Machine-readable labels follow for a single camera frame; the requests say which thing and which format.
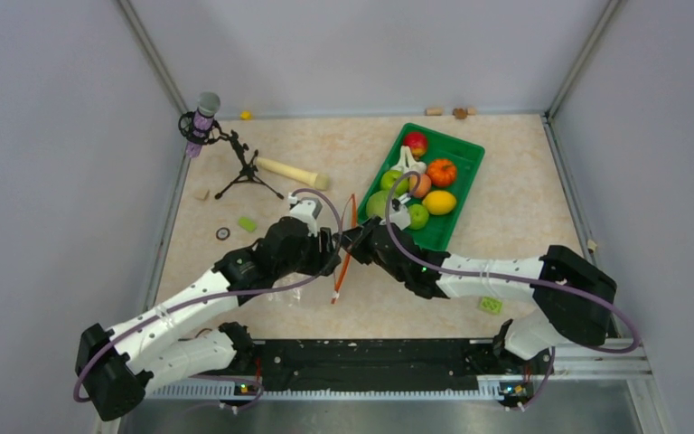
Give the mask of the green cabbage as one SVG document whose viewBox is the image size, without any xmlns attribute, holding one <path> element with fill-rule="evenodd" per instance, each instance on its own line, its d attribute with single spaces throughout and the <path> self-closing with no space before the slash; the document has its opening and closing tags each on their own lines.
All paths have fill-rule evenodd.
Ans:
<svg viewBox="0 0 694 434">
<path fill-rule="evenodd" d="M 366 218 L 380 217 L 384 219 L 387 215 L 387 203 L 389 203 L 389 213 L 393 213 L 392 201 L 397 197 L 396 194 L 391 194 L 389 190 L 379 190 L 373 193 L 365 205 Z"/>
</svg>

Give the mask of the clear zip bag orange zipper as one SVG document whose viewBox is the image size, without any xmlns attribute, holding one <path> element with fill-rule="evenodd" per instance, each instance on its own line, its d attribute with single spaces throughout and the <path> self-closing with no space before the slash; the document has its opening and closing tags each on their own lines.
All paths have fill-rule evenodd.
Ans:
<svg viewBox="0 0 694 434">
<path fill-rule="evenodd" d="M 323 208 L 331 211 L 336 221 L 332 235 L 338 235 L 339 229 L 346 232 L 357 226 L 357 206 L 354 193 L 350 195 L 340 214 L 337 213 L 333 202 L 315 189 L 301 188 L 292 194 L 300 199 L 317 197 L 321 200 Z M 342 282 L 351 263 L 351 256 L 348 253 L 339 250 L 338 254 L 340 262 L 335 265 L 330 274 L 321 274 L 317 278 L 311 278 L 302 273 L 295 273 L 277 281 L 273 291 L 268 292 L 265 299 L 278 304 L 308 309 L 335 304 L 339 299 Z"/>
</svg>

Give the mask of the green plastic tray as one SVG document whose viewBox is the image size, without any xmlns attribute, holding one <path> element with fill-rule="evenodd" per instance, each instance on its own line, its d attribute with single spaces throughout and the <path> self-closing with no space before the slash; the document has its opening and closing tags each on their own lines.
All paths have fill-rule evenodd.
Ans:
<svg viewBox="0 0 694 434">
<path fill-rule="evenodd" d="M 379 211 L 379 203 L 371 197 L 389 189 L 407 169 L 424 172 L 429 177 L 420 191 L 411 195 L 410 204 L 421 204 L 430 193 L 447 192 L 455 206 L 446 213 L 435 209 L 425 225 L 412 223 L 408 232 L 415 243 L 431 250 L 445 250 L 464 207 L 474 178 L 485 157 L 482 146 L 449 136 L 418 124 L 407 123 L 399 131 L 384 162 L 380 165 L 366 194 L 357 206 L 355 218 L 366 222 Z"/>
</svg>

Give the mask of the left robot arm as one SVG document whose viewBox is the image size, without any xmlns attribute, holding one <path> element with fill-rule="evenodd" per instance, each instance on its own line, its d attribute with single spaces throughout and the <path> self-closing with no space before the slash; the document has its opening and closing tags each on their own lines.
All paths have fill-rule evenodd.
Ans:
<svg viewBox="0 0 694 434">
<path fill-rule="evenodd" d="M 186 334 L 210 319 L 276 292 L 276 282 L 303 275 L 302 285 L 338 265 L 342 233 L 285 216 L 248 247 L 227 252 L 187 288 L 140 316 L 80 337 L 73 398 L 91 402 L 104 421 L 132 411 L 161 387 L 195 374 L 228 369 L 244 373 L 254 363 L 248 329 L 225 323 L 207 335 Z"/>
</svg>

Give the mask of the light green block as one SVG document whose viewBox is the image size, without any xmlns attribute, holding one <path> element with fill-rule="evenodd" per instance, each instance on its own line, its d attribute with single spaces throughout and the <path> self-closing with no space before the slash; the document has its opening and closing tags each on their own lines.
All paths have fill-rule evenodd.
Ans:
<svg viewBox="0 0 694 434">
<path fill-rule="evenodd" d="M 253 233 L 257 229 L 258 224 L 253 219 L 246 216 L 242 216 L 238 219 L 238 226 L 242 228 L 244 231 Z"/>
</svg>

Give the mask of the green lime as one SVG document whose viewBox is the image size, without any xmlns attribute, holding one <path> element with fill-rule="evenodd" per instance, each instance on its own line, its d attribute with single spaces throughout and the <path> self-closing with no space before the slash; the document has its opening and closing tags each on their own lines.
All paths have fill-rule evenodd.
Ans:
<svg viewBox="0 0 694 434">
<path fill-rule="evenodd" d="M 417 231 L 427 226 L 430 214 L 427 208 L 420 203 L 413 203 L 408 207 L 410 224 L 408 228 L 412 231 Z"/>
</svg>

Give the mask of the green apple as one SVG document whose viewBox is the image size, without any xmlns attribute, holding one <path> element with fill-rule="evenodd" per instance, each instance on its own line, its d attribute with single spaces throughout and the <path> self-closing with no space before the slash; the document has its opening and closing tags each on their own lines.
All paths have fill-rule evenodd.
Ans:
<svg viewBox="0 0 694 434">
<path fill-rule="evenodd" d="M 391 169 L 386 171 L 380 177 L 380 189 L 382 191 L 389 191 L 390 188 L 398 181 L 398 179 L 403 175 L 399 170 Z M 399 185 L 395 189 L 395 195 L 400 196 L 405 194 L 409 188 L 408 179 L 403 179 L 400 181 Z"/>
</svg>

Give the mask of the cream toy microphone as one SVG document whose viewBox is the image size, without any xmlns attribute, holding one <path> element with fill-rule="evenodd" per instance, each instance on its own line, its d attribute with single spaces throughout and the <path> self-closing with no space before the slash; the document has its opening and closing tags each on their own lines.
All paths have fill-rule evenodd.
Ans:
<svg viewBox="0 0 694 434">
<path fill-rule="evenodd" d="M 331 184 L 331 179 L 328 175 L 307 171 L 268 158 L 257 157 L 256 163 L 258 167 L 271 173 L 284 176 L 319 191 L 327 191 Z"/>
</svg>

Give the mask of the yellow lemon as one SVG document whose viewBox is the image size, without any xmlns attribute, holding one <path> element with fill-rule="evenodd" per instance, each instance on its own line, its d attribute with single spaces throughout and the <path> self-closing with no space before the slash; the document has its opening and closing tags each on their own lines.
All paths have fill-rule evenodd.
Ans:
<svg viewBox="0 0 694 434">
<path fill-rule="evenodd" d="M 457 206 L 457 198 L 445 190 L 429 192 L 422 200 L 422 205 L 431 215 L 441 216 L 449 214 Z"/>
</svg>

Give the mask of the peach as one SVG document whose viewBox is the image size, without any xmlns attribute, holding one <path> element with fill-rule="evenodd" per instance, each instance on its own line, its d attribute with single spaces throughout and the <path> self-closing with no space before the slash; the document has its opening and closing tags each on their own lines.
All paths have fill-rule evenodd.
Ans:
<svg viewBox="0 0 694 434">
<path fill-rule="evenodd" d="M 426 174 L 412 175 L 408 178 L 408 193 L 419 200 L 431 190 L 431 179 Z"/>
</svg>

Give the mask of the white garlic bulbs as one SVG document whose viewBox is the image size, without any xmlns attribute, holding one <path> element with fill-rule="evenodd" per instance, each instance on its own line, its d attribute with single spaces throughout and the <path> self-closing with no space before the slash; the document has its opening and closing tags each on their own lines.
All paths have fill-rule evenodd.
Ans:
<svg viewBox="0 0 694 434">
<path fill-rule="evenodd" d="M 399 159 L 390 169 L 399 171 L 402 174 L 406 172 L 417 172 L 423 175 L 427 171 L 427 164 L 417 160 L 412 155 L 408 146 L 401 146 L 399 148 Z"/>
</svg>

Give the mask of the orange mini pumpkin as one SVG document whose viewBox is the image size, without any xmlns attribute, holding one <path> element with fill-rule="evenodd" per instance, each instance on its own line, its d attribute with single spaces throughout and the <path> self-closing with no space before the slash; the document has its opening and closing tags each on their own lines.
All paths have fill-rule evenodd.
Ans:
<svg viewBox="0 0 694 434">
<path fill-rule="evenodd" d="M 458 171 L 452 160 L 438 158 L 427 165 L 426 175 L 431 179 L 433 186 L 447 188 L 456 181 Z"/>
</svg>

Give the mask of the small wooden block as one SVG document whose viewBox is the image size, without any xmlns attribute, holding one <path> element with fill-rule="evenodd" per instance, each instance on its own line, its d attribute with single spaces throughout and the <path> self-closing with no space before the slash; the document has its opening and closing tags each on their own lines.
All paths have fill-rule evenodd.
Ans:
<svg viewBox="0 0 694 434">
<path fill-rule="evenodd" d="M 198 201 L 206 201 L 209 195 L 210 190 L 208 188 L 202 188 L 200 190 L 196 190 L 193 194 L 193 197 Z"/>
</svg>

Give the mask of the red apple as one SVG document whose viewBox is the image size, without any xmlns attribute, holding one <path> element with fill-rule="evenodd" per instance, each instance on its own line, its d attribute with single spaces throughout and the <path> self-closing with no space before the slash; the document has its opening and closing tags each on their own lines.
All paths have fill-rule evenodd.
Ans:
<svg viewBox="0 0 694 434">
<path fill-rule="evenodd" d="M 403 137 L 403 146 L 410 151 L 416 160 L 419 160 L 427 153 L 427 136 L 419 131 L 411 131 Z"/>
</svg>

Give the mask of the purple microphone on tripod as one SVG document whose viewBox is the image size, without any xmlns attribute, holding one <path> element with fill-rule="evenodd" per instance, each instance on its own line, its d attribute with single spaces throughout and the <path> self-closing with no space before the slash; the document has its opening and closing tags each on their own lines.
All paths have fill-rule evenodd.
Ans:
<svg viewBox="0 0 694 434">
<path fill-rule="evenodd" d="M 203 92 L 200 94 L 196 109 L 184 112 L 178 120 L 180 134 L 187 142 L 185 153 L 188 157 L 196 158 L 205 147 L 226 142 L 241 164 L 239 174 L 226 187 L 214 194 L 214 199 L 219 200 L 233 185 L 258 184 L 283 200 L 283 194 L 258 176 L 256 165 L 258 151 L 255 150 L 251 157 L 246 157 L 246 153 L 250 150 L 249 145 L 240 141 L 239 134 L 235 130 L 225 132 L 221 128 L 220 122 L 215 118 L 219 109 L 220 97 L 214 92 Z"/>
</svg>

